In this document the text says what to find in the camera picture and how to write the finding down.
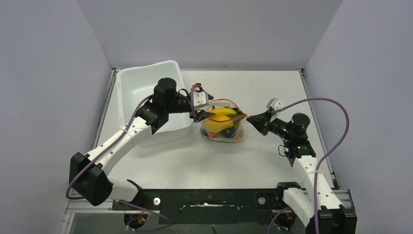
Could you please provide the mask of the yellow toy banana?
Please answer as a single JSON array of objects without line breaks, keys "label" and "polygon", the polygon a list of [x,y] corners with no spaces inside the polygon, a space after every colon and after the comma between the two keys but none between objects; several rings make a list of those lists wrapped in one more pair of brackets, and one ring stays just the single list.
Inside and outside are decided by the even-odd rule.
[{"label": "yellow toy banana", "polygon": [[237,115],[237,112],[234,109],[227,107],[211,109],[208,110],[208,112],[214,114],[212,117]]}]

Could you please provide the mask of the green toy vegetable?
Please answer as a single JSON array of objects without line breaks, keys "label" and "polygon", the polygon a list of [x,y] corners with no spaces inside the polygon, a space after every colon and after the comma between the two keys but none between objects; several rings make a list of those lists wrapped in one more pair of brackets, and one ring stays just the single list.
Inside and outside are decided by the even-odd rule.
[{"label": "green toy vegetable", "polygon": [[242,121],[247,114],[244,113],[243,111],[237,109],[237,108],[233,108],[233,110],[236,112],[235,114],[230,114],[228,115],[231,118],[231,121],[233,122],[233,125],[238,124],[240,121]]}]

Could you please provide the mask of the clear zip top bag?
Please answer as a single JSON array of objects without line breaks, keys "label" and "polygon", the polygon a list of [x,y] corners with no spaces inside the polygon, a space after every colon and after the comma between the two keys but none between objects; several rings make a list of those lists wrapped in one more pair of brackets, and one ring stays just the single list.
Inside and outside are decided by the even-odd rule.
[{"label": "clear zip top bag", "polygon": [[247,114],[232,100],[221,98],[203,107],[213,116],[202,120],[201,136],[226,143],[240,143],[245,139],[244,123]]}]

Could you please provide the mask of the white plastic bin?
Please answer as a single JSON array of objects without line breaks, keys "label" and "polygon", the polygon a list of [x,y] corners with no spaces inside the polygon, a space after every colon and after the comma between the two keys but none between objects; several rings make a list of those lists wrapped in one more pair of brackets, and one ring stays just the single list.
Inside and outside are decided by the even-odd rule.
[{"label": "white plastic bin", "polygon": [[[125,68],[117,72],[117,98],[120,126],[130,120],[140,101],[153,94],[154,87],[161,78],[172,78],[177,83],[177,90],[185,88],[179,65],[174,60],[158,62],[152,65]],[[171,114],[168,122],[154,135],[141,141],[141,148],[188,137],[192,120],[188,114]]]}]

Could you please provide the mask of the yellow toy lemon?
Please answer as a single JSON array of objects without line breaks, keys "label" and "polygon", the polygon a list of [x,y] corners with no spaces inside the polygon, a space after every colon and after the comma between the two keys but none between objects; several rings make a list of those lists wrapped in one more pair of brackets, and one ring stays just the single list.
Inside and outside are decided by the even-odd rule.
[{"label": "yellow toy lemon", "polygon": [[210,131],[210,132],[220,132],[224,129],[233,127],[233,122],[231,120],[228,121],[212,121],[210,119],[206,119],[203,122],[203,128],[206,131]]}]

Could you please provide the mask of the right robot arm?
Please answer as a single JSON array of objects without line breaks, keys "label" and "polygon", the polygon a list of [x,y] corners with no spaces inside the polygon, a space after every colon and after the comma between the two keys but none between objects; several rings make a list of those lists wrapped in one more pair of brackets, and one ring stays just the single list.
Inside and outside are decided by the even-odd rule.
[{"label": "right robot arm", "polygon": [[248,117],[247,121],[262,135],[273,133],[283,139],[285,157],[307,191],[304,193],[296,182],[280,182],[281,190],[274,194],[275,204],[289,207],[305,225],[307,234],[354,234],[355,210],[344,206],[317,167],[318,160],[306,133],[310,118],[296,113],[285,122],[266,111]]}]

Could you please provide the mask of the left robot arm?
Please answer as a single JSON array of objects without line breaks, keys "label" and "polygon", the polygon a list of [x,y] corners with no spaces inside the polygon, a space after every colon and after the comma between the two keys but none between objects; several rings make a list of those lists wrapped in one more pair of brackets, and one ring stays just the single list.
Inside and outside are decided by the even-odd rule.
[{"label": "left robot arm", "polygon": [[138,104],[128,123],[117,133],[86,154],[78,152],[71,157],[66,198],[85,199],[93,206],[108,199],[133,201],[141,187],[130,179],[110,180],[108,175],[115,165],[164,126],[171,114],[189,113],[194,122],[211,117],[213,114],[203,107],[212,100],[213,96],[200,83],[192,85],[188,94],[183,95],[177,90],[174,79],[160,79],[153,94]]}]

